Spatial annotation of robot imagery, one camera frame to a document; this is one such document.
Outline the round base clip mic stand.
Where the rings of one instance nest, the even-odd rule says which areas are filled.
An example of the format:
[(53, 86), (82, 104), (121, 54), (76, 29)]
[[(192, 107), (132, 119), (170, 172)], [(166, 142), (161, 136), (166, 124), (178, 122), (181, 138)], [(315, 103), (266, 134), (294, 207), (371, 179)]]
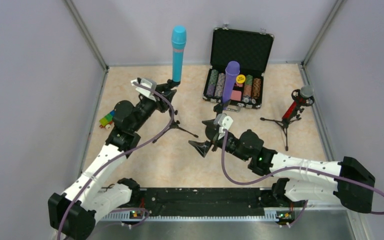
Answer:
[(224, 110), (227, 110), (230, 103), (231, 100), (217, 103), (213, 107), (216, 117), (214, 119), (202, 121), (202, 123), (206, 126), (205, 135), (212, 142), (221, 140), (234, 122), (229, 115), (223, 112)]

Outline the cyan toy microphone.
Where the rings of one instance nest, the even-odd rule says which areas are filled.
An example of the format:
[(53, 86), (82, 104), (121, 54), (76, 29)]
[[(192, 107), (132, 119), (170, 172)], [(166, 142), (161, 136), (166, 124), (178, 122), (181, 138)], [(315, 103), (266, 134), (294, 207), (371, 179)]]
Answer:
[(182, 25), (176, 25), (171, 34), (172, 45), (172, 80), (176, 83), (181, 82), (184, 49), (187, 42), (187, 31)]

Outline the purple toy microphone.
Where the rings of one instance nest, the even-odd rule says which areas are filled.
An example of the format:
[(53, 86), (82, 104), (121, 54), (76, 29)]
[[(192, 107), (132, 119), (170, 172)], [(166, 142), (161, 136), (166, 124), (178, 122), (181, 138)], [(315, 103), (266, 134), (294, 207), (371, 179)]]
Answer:
[(225, 83), (221, 102), (224, 110), (227, 110), (231, 101), (232, 91), (236, 82), (237, 76), (240, 74), (240, 64), (237, 61), (230, 61), (225, 68)]

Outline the shock mount tripod mic stand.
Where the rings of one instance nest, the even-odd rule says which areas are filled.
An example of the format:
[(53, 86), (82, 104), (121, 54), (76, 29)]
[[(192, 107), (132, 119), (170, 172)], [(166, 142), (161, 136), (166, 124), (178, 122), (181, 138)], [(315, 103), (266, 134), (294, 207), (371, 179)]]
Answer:
[(260, 118), (261, 121), (276, 123), (281, 128), (285, 136), (286, 151), (289, 150), (288, 129), (290, 124), (300, 121), (302, 119), (301, 114), (305, 110), (305, 107), (311, 107), (315, 103), (314, 90), (309, 85), (293, 90), (291, 98), (293, 102), (283, 114), (281, 120), (268, 119), (264, 117)]

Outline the red glitter microphone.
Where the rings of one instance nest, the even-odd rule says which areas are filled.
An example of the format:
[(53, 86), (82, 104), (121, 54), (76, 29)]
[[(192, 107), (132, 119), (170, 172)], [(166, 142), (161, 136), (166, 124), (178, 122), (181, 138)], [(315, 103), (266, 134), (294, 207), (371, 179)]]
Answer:
[(299, 120), (304, 107), (311, 107), (315, 103), (314, 90), (310, 85), (304, 85), (291, 93), (292, 104), (282, 116), (282, 120), (291, 122), (293, 118)]

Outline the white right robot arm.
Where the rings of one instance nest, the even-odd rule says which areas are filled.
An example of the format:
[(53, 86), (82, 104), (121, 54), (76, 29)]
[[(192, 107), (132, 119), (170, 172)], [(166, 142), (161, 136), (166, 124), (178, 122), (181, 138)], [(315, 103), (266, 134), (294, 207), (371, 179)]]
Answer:
[(372, 212), (376, 178), (355, 158), (341, 161), (316, 161), (292, 157), (264, 147), (264, 141), (251, 129), (240, 137), (219, 126), (214, 120), (204, 120), (207, 141), (190, 140), (189, 144), (205, 157), (210, 150), (224, 148), (240, 160), (248, 161), (248, 169), (258, 176), (273, 176), (275, 198), (291, 202), (320, 201), (341, 204), (358, 213)]

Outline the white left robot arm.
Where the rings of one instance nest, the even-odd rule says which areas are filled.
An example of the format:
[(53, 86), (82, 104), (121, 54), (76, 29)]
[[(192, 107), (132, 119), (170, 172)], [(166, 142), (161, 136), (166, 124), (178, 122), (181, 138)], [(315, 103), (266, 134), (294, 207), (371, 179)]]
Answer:
[(139, 93), (139, 102), (133, 105), (122, 100), (114, 106), (113, 128), (94, 161), (71, 186), (60, 194), (53, 193), (48, 199), (49, 222), (57, 231), (58, 240), (62, 235), (67, 239), (86, 240), (103, 217), (134, 199), (138, 185), (131, 179), (123, 178), (105, 192), (101, 189), (131, 153), (163, 135), (160, 131), (139, 144), (138, 131), (155, 111), (168, 111), (170, 120), (174, 120), (172, 100), (179, 82), (169, 79), (166, 83), (156, 84), (152, 80), (137, 78), (131, 84)]

